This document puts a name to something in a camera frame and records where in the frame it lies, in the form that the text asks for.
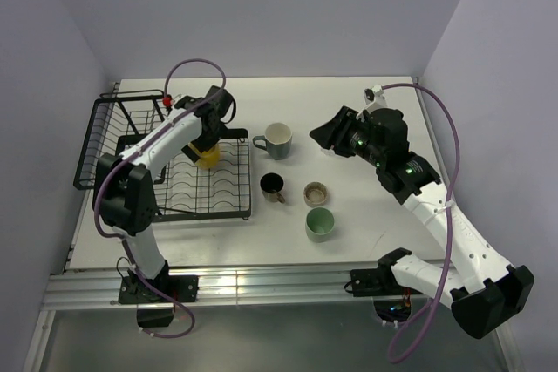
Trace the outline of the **beige speckled cup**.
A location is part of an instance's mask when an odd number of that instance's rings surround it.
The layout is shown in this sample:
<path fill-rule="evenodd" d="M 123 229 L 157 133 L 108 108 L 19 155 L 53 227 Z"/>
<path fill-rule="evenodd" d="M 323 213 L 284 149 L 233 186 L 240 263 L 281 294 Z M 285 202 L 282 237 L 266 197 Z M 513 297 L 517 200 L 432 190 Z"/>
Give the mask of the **beige speckled cup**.
<path fill-rule="evenodd" d="M 303 189 L 303 198 L 310 207 L 323 206 L 328 199 L 328 189 L 321 182 L 310 182 Z"/>

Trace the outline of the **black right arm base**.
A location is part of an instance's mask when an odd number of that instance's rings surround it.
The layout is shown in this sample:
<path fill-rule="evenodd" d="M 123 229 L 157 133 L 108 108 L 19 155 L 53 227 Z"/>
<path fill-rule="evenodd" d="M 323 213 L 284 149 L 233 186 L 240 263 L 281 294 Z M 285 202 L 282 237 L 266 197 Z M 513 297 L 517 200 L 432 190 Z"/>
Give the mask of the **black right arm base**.
<path fill-rule="evenodd" d="M 344 284 L 344 291 L 355 298 L 402 296 L 404 288 L 396 282 L 391 267 L 407 255 L 412 255 L 412 252 L 400 247 L 380 258 L 374 268 L 352 269 L 350 280 Z"/>

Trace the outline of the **brown mug black inside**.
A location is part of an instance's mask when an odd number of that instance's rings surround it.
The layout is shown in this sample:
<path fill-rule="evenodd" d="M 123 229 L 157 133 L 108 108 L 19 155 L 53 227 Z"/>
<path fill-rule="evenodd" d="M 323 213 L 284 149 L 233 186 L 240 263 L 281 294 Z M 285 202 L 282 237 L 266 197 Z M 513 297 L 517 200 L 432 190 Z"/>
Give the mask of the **brown mug black inside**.
<path fill-rule="evenodd" d="M 264 174 L 260 179 L 260 188 L 266 201 L 279 202 L 284 204 L 286 202 L 282 195 L 284 187 L 284 180 L 282 176 L 277 173 L 269 172 Z"/>

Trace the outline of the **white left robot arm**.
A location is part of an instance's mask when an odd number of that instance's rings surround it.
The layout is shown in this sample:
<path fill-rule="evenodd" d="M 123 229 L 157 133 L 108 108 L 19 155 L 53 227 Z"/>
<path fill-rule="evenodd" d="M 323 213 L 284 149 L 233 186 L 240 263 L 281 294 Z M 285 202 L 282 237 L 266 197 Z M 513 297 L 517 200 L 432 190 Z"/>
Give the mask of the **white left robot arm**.
<path fill-rule="evenodd" d="M 138 290 L 149 301 L 163 300 L 170 290 L 152 227 L 158 211 L 154 178 L 181 152 L 197 161 L 222 138 L 226 115 L 236 113 L 234 97 L 222 86 L 202 98 L 165 96 L 163 102 L 170 106 L 163 122 L 136 145 L 99 158 L 93 198 L 99 235 L 121 242 L 142 275 Z"/>

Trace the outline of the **aluminium mounting rail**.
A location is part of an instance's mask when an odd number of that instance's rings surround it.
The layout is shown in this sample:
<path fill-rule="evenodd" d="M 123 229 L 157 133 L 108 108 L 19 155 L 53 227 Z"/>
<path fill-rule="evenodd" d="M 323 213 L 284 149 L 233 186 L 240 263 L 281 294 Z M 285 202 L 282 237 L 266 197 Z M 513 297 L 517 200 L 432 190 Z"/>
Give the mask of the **aluminium mounting rail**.
<path fill-rule="evenodd" d="M 350 271 L 375 263 L 274 265 L 266 267 L 175 268 L 173 276 L 199 279 L 194 310 L 204 307 L 303 304 L 351 301 L 344 291 Z M 122 308 L 118 303 L 121 278 L 112 270 L 88 270 L 52 276 L 41 309 L 70 311 Z"/>

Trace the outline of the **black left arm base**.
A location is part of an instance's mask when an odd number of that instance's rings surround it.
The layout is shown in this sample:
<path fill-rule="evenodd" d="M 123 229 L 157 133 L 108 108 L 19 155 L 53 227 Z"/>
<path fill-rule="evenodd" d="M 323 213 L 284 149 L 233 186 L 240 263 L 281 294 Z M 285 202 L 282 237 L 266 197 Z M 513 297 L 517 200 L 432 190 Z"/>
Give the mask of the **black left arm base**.
<path fill-rule="evenodd" d="M 142 305 L 170 302 L 195 302 L 199 288 L 197 275 L 159 276 L 155 280 L 144 281 L 132 270 L 122 278 L 118 303 L 121 305 Z"/>

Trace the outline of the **grey-blue ceramic mug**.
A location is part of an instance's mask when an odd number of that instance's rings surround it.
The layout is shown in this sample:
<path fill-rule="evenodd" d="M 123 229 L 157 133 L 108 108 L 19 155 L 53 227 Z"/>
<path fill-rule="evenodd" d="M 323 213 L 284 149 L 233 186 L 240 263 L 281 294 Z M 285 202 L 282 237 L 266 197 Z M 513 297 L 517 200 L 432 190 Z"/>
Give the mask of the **grey-blue ceramic mug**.
<path fill-rule="evenodd" d="M 292 131 L 284 123 L 276 122 L 265 129 L 263 135 L 252 138 L 253 146 L 264 150 L 272 159 L 283 160 L 289 156 Z"/>

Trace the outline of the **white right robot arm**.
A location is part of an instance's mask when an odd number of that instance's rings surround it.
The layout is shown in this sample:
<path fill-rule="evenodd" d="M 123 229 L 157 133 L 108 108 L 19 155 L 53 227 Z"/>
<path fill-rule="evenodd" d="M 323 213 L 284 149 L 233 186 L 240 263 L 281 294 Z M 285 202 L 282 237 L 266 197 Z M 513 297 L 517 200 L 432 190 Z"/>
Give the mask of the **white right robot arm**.
<path fill-rule="evenodd" d="M 398 248 L 378 262 L 378 285 L 386 293 L 408 287 L 440 303 L 471 337 L 481 339 L 526 305 L 534 275 L 514 266 L 479 233 L 447 197 L 439 174 L 412 152 L 408 126 L 399 110 L 357 113 L 346 106 L 310 131 L 323 149 L 345 158 L 358 156 L 373 165 L 380 185 L 414 215 L 445 250 L 455 275 Z"/>

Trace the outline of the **yellow mug black handle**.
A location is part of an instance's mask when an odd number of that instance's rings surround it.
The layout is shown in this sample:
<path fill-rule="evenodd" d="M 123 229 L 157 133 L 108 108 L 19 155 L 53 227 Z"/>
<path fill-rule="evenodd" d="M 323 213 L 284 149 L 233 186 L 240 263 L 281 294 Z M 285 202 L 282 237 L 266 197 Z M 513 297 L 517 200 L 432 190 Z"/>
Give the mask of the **yellow mug black handle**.
<path fill-rule="evenodd" d="M 201 152 L 192 143 L 190 143 L 189 148 L 195 153 L 198 159 L 195 161 L 195 165 L 203 170 L 209 170 L 215 168 L 220 161 L 220 144 L 217 143 L 208 151 Z"/>

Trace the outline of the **black box under rail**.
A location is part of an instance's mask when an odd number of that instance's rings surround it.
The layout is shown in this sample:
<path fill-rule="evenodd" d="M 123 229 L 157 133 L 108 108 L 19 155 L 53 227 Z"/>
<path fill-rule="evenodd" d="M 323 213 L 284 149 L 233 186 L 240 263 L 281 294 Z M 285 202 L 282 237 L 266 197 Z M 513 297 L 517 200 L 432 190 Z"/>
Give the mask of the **black box under rail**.
<path fill-rule="evenodd" d="M 138 308 L 136 322 L 140 328 L 167 328 L 174 319 L 172 308 Z"/>

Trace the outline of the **light green cup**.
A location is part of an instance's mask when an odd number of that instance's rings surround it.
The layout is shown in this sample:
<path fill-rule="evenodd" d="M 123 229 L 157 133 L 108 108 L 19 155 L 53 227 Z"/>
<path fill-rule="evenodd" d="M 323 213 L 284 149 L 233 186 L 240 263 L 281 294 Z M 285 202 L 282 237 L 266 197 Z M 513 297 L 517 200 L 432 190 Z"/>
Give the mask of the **light green cup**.
<path fill-rule="evenodd" d="M 305 219 L 305 231 L 309 240 L 319 243 L 326 241 L 335 227 L 333 213 L 324 207 L 311 209 Z"/>

